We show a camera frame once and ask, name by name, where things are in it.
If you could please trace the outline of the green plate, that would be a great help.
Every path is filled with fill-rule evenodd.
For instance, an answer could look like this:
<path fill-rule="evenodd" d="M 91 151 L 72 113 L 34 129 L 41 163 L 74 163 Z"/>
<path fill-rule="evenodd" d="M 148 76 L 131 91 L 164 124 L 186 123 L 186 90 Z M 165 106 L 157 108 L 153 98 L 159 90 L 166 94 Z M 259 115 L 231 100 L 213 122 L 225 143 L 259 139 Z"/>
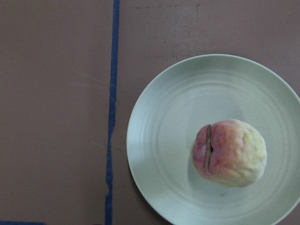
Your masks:
<path fill-rule="evenodd" d="M 254 158 L 234 150 L 248 132 L 226 141 L 236 119 L 262 135 L 267 164 L 246 187 L 226 187 L 201 176 L 202 160 L 227 170 Z M 254 61 L 210 54 L 178 62 L 139 96 L 127 128 L 127 158 L 147 203 L 174 225 L 274 225 L 300 202 L 300 99 L 276 73 Z"/>

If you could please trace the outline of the peach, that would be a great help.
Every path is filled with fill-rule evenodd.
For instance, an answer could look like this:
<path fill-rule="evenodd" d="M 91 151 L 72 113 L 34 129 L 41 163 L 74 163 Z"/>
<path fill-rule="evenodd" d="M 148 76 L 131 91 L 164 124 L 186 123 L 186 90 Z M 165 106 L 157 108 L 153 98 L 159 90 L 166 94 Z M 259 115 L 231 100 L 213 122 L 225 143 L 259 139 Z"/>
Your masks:
<path fill-rule="evenodd" d="M 208 124 L 196 135 L 192 162 L 206 180 L 226 187 L 246 187 L 263 176 L 265 140 L 253 126 L 240 120 Z"/>

